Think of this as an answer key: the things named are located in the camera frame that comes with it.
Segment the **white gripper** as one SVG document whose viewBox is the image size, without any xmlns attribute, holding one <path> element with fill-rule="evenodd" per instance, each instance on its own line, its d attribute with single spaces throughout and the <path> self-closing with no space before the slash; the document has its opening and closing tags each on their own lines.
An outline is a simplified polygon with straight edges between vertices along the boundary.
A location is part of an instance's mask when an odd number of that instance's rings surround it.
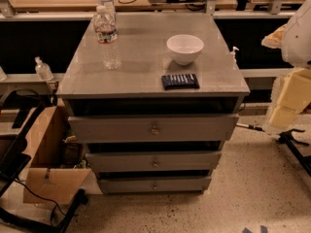
<svg viewBox="0 0 311 233">
<path fill-rule="evenodd" d="M 265 36 L 261 44 L 270 49 L 282 46 L 286 25 L 278 27 Z M 276 107 L 269 119 L 269 124 L 277 128 L 289 127 L 295 113 L 301 113 L 311 103 L 311 71 L 305 68 L 295 69 L 285 77 L 285 82 Z"/>
</svg>

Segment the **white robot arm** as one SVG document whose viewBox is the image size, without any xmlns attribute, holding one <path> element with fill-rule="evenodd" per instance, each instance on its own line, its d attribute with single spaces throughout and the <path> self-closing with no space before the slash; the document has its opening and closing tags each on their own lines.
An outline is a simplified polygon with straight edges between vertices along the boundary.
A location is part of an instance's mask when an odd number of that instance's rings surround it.
<svg viewBox="0 0 311 233">
<path fill-rule="evenodd" d="M 311 104 L 311 0 L 305 0 L 289 21 L 265 36 L 261 44 L 280 49 L 283 60 L 294 67 L 274 82 L 263 126 L 268 133 L 279 133 Z"/>
</svg>

